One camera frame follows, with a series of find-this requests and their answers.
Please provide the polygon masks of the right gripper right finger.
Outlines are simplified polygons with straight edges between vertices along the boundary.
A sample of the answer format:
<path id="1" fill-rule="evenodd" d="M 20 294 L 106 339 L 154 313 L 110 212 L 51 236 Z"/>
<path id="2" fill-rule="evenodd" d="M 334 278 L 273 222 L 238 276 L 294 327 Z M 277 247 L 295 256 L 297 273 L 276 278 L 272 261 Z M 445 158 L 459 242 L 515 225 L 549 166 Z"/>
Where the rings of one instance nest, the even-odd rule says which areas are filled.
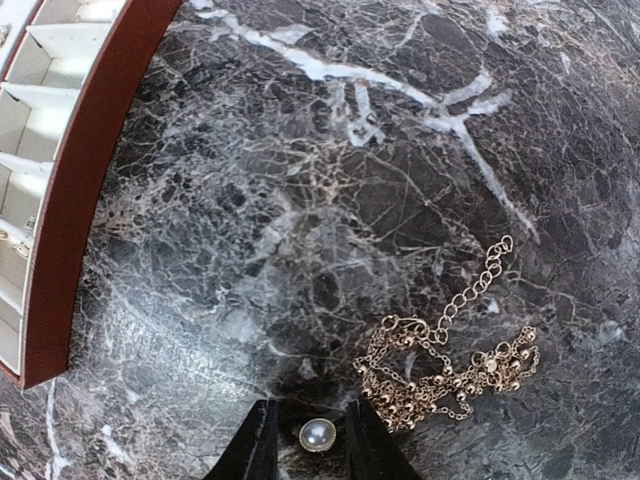
<path id="1" fill-rule="evenodd" d="M 421 479 L 366 399 L 347 407 L 345 433 L 348 479 Z"/>

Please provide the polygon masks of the beige jewelry tray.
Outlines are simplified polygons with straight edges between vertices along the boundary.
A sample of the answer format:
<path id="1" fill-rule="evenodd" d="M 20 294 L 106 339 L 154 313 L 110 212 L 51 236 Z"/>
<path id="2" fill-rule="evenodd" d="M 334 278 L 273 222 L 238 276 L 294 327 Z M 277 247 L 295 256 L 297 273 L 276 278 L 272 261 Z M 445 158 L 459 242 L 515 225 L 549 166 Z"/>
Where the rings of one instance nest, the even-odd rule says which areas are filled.
<path id="1" fill-rule="evenodd" d="M 1 5 L 1 369 L 67 370 L 83 255 L 106 171 L 175 1 Z"/>

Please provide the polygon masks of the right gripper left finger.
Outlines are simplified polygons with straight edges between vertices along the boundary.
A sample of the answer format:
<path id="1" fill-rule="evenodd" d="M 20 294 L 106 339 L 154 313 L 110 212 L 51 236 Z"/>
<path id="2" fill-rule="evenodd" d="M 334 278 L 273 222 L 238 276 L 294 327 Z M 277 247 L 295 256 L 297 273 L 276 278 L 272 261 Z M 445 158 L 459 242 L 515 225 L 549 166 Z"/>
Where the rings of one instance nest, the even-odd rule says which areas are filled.
<path id="1" fill-rule="evenodd" d="M 278 478 L 278 404 L 258 400 L 204 480 Z"/>

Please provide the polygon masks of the gold round earring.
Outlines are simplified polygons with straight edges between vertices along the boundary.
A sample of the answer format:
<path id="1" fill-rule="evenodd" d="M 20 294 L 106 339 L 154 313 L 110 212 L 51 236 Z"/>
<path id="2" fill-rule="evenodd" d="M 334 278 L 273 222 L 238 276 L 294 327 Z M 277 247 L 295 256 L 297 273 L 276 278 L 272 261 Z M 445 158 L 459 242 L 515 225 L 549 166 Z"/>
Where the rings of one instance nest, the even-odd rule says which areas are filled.
<path id="1" fill-rule="evenodd" d="M 301 447 L 310 453 L 323 453 L 330 450 L 337 437 L 334 423 L 326 418 L 314 418 L 300 429 L 298 440 Z"/>

